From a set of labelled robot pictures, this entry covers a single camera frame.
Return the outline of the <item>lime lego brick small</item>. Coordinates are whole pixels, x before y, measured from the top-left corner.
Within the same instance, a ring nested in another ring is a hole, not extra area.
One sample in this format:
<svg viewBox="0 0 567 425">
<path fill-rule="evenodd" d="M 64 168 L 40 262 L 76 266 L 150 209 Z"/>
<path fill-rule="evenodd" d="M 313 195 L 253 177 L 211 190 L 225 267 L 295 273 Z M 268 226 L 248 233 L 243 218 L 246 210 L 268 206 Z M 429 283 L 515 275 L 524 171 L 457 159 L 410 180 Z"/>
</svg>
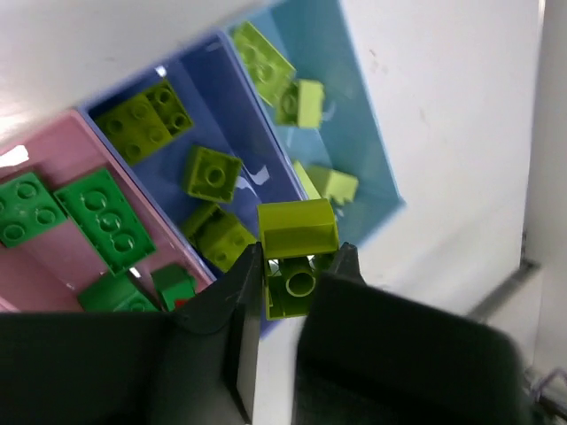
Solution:
<svg viewBox="0 0 567 425">
<path fill-rule="evenodd" d="M 243 162 L 240 158 L 204 146 L 192 145 L 185 163 L 183 190 L 191 197 L 230 203 Z"/>
</svg>

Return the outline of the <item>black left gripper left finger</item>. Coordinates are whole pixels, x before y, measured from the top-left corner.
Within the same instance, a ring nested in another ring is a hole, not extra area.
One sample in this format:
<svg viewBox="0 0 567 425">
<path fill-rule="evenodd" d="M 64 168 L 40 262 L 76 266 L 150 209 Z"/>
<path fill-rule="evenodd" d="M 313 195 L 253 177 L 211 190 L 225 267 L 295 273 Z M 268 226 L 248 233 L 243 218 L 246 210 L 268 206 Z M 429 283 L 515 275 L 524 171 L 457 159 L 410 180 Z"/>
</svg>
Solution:
<svg viewBox="0 0 567 425">
<path fill-rule="evenodd" d="M 263 255 L 183 307 L 154 313 L 5 313 L 4 424 L 248 424 Z"/>
</svg>

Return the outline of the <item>pale lime lego piece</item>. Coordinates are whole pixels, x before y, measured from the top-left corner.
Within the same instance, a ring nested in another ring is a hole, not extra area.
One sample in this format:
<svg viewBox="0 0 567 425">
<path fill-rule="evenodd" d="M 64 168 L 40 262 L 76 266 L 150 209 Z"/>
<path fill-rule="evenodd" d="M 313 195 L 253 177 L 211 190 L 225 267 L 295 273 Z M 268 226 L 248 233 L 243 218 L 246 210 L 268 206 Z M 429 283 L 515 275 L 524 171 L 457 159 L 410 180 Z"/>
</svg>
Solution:
<svg viewBox="0 0 567 425">
<path fill-rule="evenodd" d="M 309 199 L 326 198 L 340 206 L 353 202 L 357 177 L 324 166 L 303 167 L 297 160 L 292 166 Z"/>
</svg>

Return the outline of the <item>dark green square lego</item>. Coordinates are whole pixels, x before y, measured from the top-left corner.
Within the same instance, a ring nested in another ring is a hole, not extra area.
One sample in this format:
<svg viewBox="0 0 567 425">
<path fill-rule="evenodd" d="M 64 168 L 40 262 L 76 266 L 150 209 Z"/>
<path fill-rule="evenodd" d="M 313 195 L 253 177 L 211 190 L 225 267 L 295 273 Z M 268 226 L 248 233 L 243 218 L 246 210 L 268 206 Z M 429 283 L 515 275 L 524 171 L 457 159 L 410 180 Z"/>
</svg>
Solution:
<svg viewBox="0 0 567 425">
<path fill-rule="evenodd" d="M 174 311 L 196 295 L 196 280 L 182 266 L 171 263 L 151 273 L 159 301 L 167 311 Z"/>
</svg>

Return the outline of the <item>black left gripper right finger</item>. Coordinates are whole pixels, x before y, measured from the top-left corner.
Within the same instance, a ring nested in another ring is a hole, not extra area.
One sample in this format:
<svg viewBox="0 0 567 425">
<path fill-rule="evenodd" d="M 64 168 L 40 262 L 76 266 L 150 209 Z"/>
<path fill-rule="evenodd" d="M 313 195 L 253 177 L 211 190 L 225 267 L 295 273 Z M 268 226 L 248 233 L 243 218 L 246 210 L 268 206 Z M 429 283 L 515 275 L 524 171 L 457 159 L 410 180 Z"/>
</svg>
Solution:
<svg viewBox="0 0 567 425">
<path fill-rule="evenodd" d="M 522 360 L 495 328 L 368 286 L 345 243 L 300 332 L 295 424 L 528 424 Z"/>
</svg>

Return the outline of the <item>lime lego brick pair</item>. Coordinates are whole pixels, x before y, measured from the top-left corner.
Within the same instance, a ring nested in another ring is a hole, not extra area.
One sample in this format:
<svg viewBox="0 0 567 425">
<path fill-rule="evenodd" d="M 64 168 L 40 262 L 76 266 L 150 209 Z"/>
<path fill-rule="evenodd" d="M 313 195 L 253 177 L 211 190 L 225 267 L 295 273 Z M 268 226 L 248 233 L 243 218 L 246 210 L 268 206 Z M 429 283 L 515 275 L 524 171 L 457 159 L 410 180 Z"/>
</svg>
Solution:
<svg viewBox="0 0 567 425">
<path fill-rule="evenodd" d="M 166 79 L 99 115 L 95 122 L 131 166 L 193 127 L 192 119 Z"/>
</svg>

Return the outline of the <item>pale lime curved lego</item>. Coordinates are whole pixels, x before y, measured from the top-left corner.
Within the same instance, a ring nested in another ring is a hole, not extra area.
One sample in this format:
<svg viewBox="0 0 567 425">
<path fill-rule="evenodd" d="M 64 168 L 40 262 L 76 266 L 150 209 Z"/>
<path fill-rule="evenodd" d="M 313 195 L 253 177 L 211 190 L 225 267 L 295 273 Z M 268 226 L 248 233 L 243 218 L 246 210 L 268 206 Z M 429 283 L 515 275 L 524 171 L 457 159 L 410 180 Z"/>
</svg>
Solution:
<svg viewBox="0 0 567 425">
<path fill-rule="evenodd" d="M 297 79 L 276 103 L 276 124 L 297 128 L 319 128 L 325 93 L 321 82 Z"/>
</svg>

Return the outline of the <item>lime curved lego brick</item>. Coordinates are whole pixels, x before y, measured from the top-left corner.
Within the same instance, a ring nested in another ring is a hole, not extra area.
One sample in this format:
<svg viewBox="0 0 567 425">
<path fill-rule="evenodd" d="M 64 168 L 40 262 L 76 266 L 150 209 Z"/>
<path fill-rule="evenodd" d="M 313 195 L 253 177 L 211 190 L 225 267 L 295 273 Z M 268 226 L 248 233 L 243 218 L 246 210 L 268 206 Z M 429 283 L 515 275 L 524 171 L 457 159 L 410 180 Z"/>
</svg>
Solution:
<svg viewBox="0 0 567 425">
<path fill-rule="evenodd" d="M 329 200 L 318 198 L 262 204 L 257 212 L 266 319 L 304 316 L 319 275 L 339 248 L 333 208 Z"/>
</svg>

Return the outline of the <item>lime lego brick long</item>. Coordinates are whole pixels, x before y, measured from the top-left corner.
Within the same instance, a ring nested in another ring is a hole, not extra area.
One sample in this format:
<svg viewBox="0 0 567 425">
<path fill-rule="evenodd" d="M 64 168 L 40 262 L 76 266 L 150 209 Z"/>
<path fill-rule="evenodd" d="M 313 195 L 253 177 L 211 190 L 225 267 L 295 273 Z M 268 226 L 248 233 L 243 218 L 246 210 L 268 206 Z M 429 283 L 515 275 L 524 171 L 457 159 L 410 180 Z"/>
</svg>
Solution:
<svg viewBox="0 0 567 425">
<path fill-rule="evenodd" d="M 291 83 L 295 67 L 250 21 L 232 31 L 232 40 L 261 99 L 274 106 Z"/>
</svg>

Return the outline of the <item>long dark green lego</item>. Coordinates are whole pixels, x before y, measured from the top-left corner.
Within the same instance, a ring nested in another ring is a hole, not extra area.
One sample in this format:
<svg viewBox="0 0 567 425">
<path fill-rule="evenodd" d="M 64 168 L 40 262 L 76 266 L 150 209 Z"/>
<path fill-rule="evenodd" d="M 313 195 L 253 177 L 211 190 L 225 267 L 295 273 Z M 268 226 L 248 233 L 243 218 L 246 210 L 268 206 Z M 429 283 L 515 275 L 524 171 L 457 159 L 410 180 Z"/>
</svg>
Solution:
<svg viewBox="0 0 567 425">
<path fill-rule="evenodd" d="M 122 274 L 156 251 L 144 225 L 110 172 L 100 168 L 53 196 L 112 274 Z"/>
</svg>

